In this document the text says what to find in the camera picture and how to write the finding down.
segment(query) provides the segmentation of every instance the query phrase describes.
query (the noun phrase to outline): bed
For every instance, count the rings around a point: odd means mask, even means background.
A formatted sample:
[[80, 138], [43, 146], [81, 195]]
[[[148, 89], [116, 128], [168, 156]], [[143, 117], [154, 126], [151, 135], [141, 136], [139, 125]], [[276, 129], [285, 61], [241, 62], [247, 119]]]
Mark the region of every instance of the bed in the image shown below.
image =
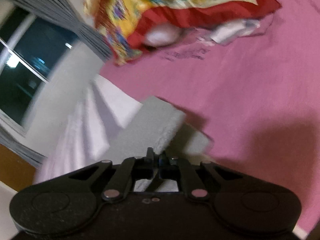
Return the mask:
[[37, 181], [105, 159], [156, 96], [214, 142], [206, 154], [216, 162], [296, 193], [298, 226], [310, 232], [320, 216], [320, 0], [278, 1], [263, 32], [227, 46], [189, 36], [131, 64], [107, 62]]

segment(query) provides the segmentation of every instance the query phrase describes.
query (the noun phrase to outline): white wall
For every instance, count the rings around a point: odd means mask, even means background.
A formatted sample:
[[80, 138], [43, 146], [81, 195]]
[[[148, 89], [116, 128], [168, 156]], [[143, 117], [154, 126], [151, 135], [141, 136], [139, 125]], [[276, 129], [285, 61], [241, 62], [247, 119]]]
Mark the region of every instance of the white wall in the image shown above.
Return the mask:
[[[82, 13], [83, 0], [70, 0], [79, 15], [88, 24], [92, 19]], [[0, 0], [0, 21], [12, 8], [9, 1]], [[27, 133], [21, 136], [0, 120], [2, 125], [20, 143], [48, 156], [56, 147], [58, 138], [65, 128], [67, 117], [81, 99], [89, 81], [99, 72], [103, 62], [84, 43], [78, 42], [58, 62], [38, 91], [26, 118]]]
[[0, 240], [8, 240], [17, 234], [9, 213], [9, 204], [16, 194], [12, 188], [0, 181]]

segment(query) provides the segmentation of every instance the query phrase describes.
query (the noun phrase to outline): pink fabric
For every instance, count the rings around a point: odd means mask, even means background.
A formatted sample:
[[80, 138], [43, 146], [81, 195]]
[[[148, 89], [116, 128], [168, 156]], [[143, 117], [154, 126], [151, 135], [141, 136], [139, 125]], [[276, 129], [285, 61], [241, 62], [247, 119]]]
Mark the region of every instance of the pink fabric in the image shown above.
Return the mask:
[[218, 163], [295, 192], [309, 232], [320, 215], [320, 0], [278, 1], [263, 36], [225, 47], [189, 39], [100, 74], [137, 100], [184, 109]]

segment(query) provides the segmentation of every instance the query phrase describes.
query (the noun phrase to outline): gray curtain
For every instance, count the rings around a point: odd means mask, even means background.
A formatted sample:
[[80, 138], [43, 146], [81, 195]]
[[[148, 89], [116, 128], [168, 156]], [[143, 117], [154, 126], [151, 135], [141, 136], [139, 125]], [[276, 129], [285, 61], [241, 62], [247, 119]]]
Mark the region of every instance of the gray curtain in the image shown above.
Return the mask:
[[104, 37], [84, 23], [73, 10], [68, 0], [12, 0], [17, 6], [56, 25], [73, 31], [102, 60], [110, 57], [111, 51]]
[[18, 143], [5, 129], [0, 126], [0, 144], [4, 145], [32, 166], [39, 168], [45, 157]]

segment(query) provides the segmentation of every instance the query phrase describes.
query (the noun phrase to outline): window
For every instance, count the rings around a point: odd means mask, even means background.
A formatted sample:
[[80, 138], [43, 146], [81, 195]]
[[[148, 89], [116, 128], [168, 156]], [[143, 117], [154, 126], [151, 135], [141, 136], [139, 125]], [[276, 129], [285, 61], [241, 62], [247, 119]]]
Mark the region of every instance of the window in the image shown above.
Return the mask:
[[0, 117], [23, 126], [25, 113], [77, 36], [15, 8], [0, 23]]

